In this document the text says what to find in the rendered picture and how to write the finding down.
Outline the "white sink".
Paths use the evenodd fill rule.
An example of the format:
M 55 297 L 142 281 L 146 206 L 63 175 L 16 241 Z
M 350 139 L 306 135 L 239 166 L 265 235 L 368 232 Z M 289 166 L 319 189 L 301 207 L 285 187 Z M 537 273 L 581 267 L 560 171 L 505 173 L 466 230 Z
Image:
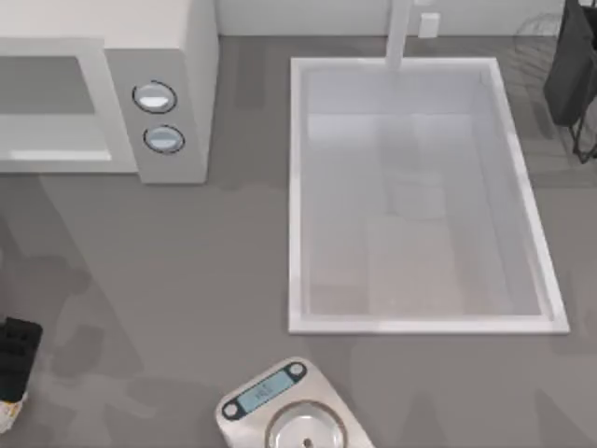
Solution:
M 569 332 L 495 58 L 295 58 L 289 149 L 290 332 Z

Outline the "round microwave knob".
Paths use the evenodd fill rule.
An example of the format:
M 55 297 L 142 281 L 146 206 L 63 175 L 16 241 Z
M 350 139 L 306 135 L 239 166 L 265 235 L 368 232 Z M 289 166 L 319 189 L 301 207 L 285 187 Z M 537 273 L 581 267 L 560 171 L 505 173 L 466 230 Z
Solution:
M 135 86 L 132 89 L 132 100 L 142 111 L 149 114 L 166 114 L 177 105 L 174 89 L 157 80 Z
M 174 126 L 160 125 L 144 131 L 145 145 L 159 154 L 174 154 L 184 148 L 185 136 Z

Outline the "silver kitchen scale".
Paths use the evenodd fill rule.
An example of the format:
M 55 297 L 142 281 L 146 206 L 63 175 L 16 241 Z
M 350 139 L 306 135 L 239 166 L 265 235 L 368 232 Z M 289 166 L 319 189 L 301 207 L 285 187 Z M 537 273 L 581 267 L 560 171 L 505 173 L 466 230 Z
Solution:
M 286 358 L 225 395 L 215 420 L 228 448 L 377 448 L 322 371 Z

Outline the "tall white tap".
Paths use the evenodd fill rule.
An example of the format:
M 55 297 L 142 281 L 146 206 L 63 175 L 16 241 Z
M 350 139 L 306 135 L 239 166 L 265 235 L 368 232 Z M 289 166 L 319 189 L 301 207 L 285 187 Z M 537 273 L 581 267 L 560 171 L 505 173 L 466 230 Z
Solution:
M 414 0 L 391 0 L 385 62 L 388 69 L 398 70 L 403 59 L 410 13 Z

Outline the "pale microwave oven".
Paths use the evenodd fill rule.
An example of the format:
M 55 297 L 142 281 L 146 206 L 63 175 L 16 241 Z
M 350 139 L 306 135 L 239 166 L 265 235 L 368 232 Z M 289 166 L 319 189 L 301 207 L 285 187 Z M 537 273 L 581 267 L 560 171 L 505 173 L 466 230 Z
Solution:
M 203 183 L 218 58 L 214 0 L 0 0 L 0 174 Z M 151 80 L 176 92 L 170 112 L 133 102 Z M 184 148 L 149 149 L 160 125 Z

